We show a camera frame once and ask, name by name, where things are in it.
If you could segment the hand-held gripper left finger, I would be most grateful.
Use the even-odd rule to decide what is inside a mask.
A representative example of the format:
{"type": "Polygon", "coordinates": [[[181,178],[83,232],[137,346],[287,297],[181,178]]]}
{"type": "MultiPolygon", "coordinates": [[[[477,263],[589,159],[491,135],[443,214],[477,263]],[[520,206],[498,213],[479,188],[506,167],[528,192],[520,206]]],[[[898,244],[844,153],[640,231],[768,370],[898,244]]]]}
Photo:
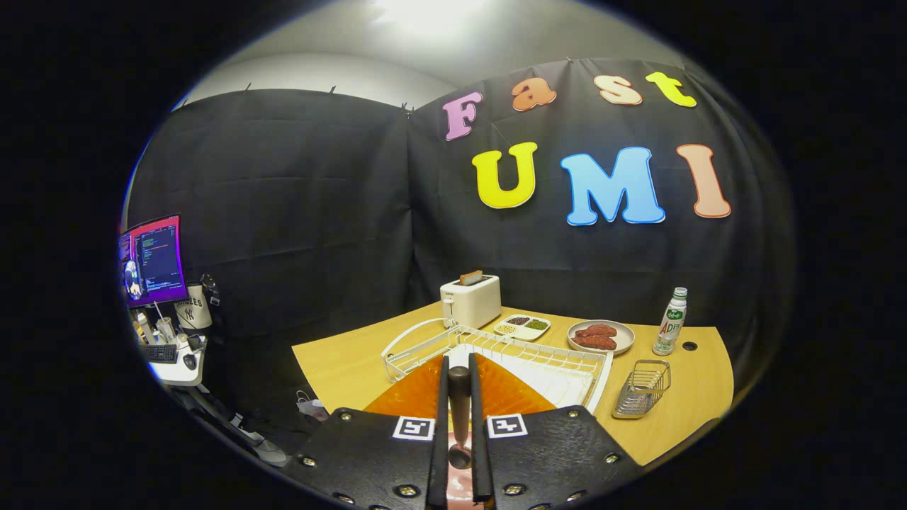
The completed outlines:
{"type": "Polygon", "coordinates": [[[286,477],[334,509],[446,508],[448,368],[435,356],[369,409],[334,410],[286,477]]]}

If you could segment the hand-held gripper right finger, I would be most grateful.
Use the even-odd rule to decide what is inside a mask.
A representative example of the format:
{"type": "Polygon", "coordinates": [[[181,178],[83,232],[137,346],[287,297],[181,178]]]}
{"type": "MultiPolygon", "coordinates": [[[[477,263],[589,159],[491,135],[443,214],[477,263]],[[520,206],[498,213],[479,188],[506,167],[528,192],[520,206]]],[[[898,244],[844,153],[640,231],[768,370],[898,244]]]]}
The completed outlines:
{"type": "Polygon", "coordinates": [[[624,485],[624,449],[580,404],[530,414],[483,414],[472,377],[473,499],[487,509],[574,509],[624,485]]]}

